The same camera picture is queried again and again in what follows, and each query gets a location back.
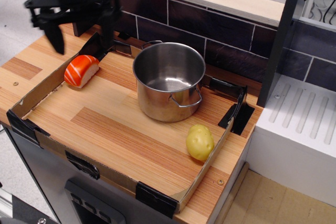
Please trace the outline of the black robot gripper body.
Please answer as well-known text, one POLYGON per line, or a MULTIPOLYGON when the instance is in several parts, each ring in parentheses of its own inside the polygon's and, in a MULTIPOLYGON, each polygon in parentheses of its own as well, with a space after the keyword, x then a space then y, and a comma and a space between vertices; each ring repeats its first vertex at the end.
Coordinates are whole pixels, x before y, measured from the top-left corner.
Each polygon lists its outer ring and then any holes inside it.
POLYGON ((44 30, 46 23, 57 25, 91 20, 98 24, 105 11, 114 11, 115 23, 121 15, 120 0, 27 0, 34 27, 44 30))

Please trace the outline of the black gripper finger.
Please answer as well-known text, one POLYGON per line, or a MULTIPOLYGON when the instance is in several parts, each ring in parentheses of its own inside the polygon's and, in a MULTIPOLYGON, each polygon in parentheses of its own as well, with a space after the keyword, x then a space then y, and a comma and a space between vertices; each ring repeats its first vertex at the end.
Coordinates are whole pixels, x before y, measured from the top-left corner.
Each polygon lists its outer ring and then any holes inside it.
POLYGON ((109 49, 112 46, 113 31, 115 25, 114 11, 105 11, 99 18, 102 32, 102 44, 109 49))
POLYGON ((59 26, 54 23, 46 23, 44 32, 55 51, 63 55, 65 53, 65 44, 59 26))

